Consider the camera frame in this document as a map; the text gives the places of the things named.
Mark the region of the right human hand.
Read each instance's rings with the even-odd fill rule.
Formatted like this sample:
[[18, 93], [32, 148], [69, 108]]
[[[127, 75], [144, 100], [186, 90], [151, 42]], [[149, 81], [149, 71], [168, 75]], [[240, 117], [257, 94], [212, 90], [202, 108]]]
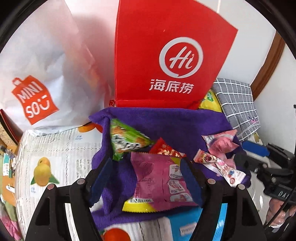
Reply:
[[[268, 223], [278, 212], [278, 210], [281, 208], [283, 205], [283, 201], [280, 201], [278, 199], [272, 198], [269, 201], [269, 209], [266, 214], [266, 222]], [[273, 220], [270, 226], [281, 226], [287, 217], [293, 216], [295, 214], [295, 206], [292, 206], [288, 211], [281, 211], [277, 217]]]

